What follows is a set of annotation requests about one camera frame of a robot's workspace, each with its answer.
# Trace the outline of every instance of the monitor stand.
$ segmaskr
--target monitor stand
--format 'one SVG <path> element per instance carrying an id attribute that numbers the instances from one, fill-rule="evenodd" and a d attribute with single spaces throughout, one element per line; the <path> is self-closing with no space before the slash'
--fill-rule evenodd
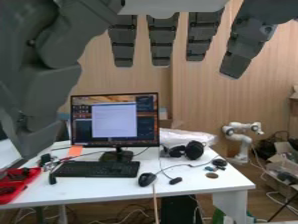
<path id="1" fill-rule="evenodd" d="M 105 152 L 99 157 L 99 162 L 130 162 L 133 160 L 133 152 L 115 147 L 115 152 Z"/>

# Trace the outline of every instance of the red tray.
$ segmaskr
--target red tray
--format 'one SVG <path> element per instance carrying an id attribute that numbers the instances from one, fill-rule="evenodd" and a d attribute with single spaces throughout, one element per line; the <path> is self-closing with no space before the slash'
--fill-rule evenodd
<path id="1" fill-rule="evenodd" d="M 0 204 L 1 205 L 9 203 L 19 195 L 19 193 L 25 189 L 25 183 L 21 181 L 0 183 L 0 189 L 4 187 L 13 187 L 14 191 L 12 193 L 0 195 Z"/>
<path id="2" fill-rule="evenodd" d="M 8 169 L 6 170 L 6 173 L 8 174 L 12 174 L 12 175 L 21 175 L 22 173 L 22 169 Z M 23 179 L 23 180 L 12 180 L 8 176 L 4 177 L 1 180 L 0 180 L 0 183 L 9 183 L 9 182 L 23 182 L 23 184 L 29 184 L 34 179 L 35 177 L 39 175 L 41 173 L 41 168 L 39 167 L 35 167 L 35 168 L 30 168 L 30 172 L 29 172 L 29 176 Z"/>

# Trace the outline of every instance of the keyboard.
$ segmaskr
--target keyboard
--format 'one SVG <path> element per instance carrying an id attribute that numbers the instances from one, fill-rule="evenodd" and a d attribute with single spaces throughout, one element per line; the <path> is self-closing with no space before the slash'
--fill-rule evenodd
<path id="1" fill-rule="evenodd" d="M 137 177 L 139 162 L 66 161 L 54 171 L 55 177 Z"/>

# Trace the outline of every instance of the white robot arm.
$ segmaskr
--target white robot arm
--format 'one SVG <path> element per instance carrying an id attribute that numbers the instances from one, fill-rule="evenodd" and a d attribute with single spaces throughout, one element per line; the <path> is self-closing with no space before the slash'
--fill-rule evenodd
<path id="1" fill-rule="evenodd" d="M 252 143 L 252 139 L 238 132 L 252 131 L 256 135 L 263 135 L 260 122 L 254 122 L 251 124 L 242 124 L 239 122 L 230 122 L 227 126 L 222 127 L 222 132 L 224 133 L 226 139 L 231 141 L 239 141 L 239 153 L 235 155 L 234 159 L 228 159 L 230 162 L 238 164 L 248 162 L 248 149 Z"/>

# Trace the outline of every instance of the computer mouse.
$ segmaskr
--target computer mouse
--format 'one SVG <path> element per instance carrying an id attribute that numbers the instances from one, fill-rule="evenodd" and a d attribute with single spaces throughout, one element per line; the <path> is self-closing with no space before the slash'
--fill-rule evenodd
<path id="1" fill-rule="evenodd" d="M 154 173 L 142 173 L 138 177 L 139 187 L 146 187 L 147 185 L 150 185 L 154 182 L 155 178 L 157 176 Z"/>
<path id="2" fill-rule="evenodd" d="M 227 162 L 226 162 L 223 159 L 214 159 L 214 160 L 211 161 L 211 164 L 212 164 L 214 166 L 224 167 L 224 166 L 227 165 Z"/>

